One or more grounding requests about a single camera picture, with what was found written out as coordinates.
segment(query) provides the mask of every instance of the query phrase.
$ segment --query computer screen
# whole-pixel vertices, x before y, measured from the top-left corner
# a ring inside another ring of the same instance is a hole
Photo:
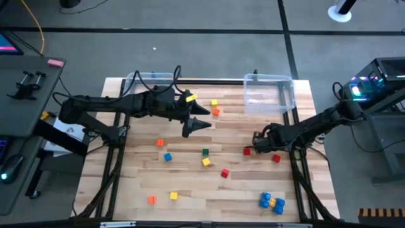
[[[3,34],[0,34],[0,54],[23,54],[23,53],[15,44],[13,44]]]

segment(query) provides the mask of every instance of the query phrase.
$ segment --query green cube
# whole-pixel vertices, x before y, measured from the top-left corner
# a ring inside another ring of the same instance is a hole
[[[202,149],[202,155],[203,156],[208,156],[209,149]]]

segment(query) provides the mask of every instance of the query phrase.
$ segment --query blue stacked blocks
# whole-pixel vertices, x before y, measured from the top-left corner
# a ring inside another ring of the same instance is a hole
[[[271,196],[269,193],[262,193],[259,200],[259,206],[262,208],[268,208],[270,198]]]
[[[276,199],[276,205],[275,205],[275,207],[273,208],[273,212],[276,213],[276,214],[278,214],[278,215],[283,214],[283,212],[284,212],[284,205],[285,205],[284,199],[277,198],[277,199]]]

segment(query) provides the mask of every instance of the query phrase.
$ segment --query orange cube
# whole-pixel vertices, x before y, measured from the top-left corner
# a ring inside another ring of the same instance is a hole
[[[156,145],[157,145],[157,146],[164,146],[164,145],[165,145],[165,142],[164,142],[163,139],[158,139]]]
[[[147,197],[147,203],[155,204],[156,203],[156,197],[155,196],[148,196]]]
[[[218,108],[215,108],[213,111],[213,115],[219,116],[220,115],[220,110]]]

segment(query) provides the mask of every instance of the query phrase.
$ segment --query red cube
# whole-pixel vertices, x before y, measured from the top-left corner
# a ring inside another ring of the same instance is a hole
[[[243,148],[243,155],[244,156],[250,156],[251,155],[251,150],[249,148]]]
[[[228,175],[229,175],[229,170],[227,170],[227,169],[224,168],[224,169],[222,170],[221,177],[227,178]]]
[[[271,160],[275,163],[278,163],[280,162],[281,157],[279,155],[273,155],[273,158]]]

